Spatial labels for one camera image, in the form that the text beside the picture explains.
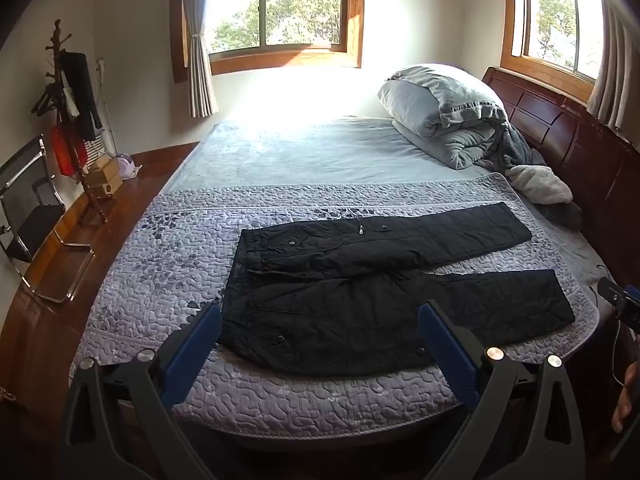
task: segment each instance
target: green leaves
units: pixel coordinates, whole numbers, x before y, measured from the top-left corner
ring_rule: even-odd
[[[266,0],[267,44],[340,43],[342,0]],[[216,51],[259,46],[259,4],[215,29]]]
[[[557,30],[564,36],[574,37],[575,46],[576,34],[576,12],[574,0],[538,0],[540,8],[536,15],[538,21],[538,43],[540,44],[540,57],[559,62],[562,60],[562,53],[556,48],[552,31]],[[574,67],[575,52],[573,59],[564,59],[564,64],[568,68]]]

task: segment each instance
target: pillow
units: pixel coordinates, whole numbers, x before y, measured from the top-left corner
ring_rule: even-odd
[[[395,120],[412,132],[429,137],[440,124],[438,100],[431,91],[407,81],[386,81],[378,99]]]
[[[439,122],[446,128],[478,119],[509,119],[498,95],[459,68],[440,64],[417,65],[396,72],[390,79],[429,89],[438,101]]]

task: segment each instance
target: metal screw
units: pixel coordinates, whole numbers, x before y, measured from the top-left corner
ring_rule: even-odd
[[[557,355],[550,355],[548,358],[546,358],[546,360],[550,365],[552,365],[553,368],[559,368],[562,366],[562,359]]]
[[[504,352],[499,348],[496,348],[495,346],[489,348],[486,351],[486,354],[489,359],[493,359],[494,361],[500,361],[501,359],[504,359]]]
[[[84,359],[82,359],[82,361],[80,361],[80,368],[82,368],[82,370],[89,370],[91,368],[94,367],[94,363],[95,360],[93,357],[85,357]]]
[[[156,357],[156,352],[151,348],[145,348],[144,350],[138,352],[138,355],[136,357],[141,363],[148,363],[149,361],[153,360],[154,357]]]

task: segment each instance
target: wooden window frame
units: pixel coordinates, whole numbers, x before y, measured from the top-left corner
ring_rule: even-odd
[[[209,56],[211,73],[217,75],[285,65],[361,68],[364,0],[342,0],[342,13],[340,44],[330,48],[286,44],[229,50]],[[174,82],[187,81],[187,28],[182,0],[170,0],[170,36]]]
[[[516,0],[505,0],[505,22],[504,39],[502,42],[502,58],[500,66],[512,72],[517,72],[529,76],[538,81],[542,81],[553,88],[559,89],[576,100],[586,103],[593,92],[594,81],[587,76],[581,76],[575,72],[565,70],[561,66],[549,63],[542,59],[531,56],[514,56],[513,38],[515,29]],[[527,13],[524,27],[528,28],[530,23],[529,13]],[[523,45],[528,39],[528,34],[523,41]]]

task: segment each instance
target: window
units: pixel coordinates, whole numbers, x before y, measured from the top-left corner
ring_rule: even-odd
[[[180,0],[172,0],[172,22],[179,19],[179,5]],[[286,64],[360,67],[363,22],[364,0],[207,0],[205,37],[212,72]],[[174,23],[174,75],[184,65],[184,38],[182,46],[174,45],[179,33]]]
[[[586,102],[602,62],[602,0],[507,0],[501,66]]]

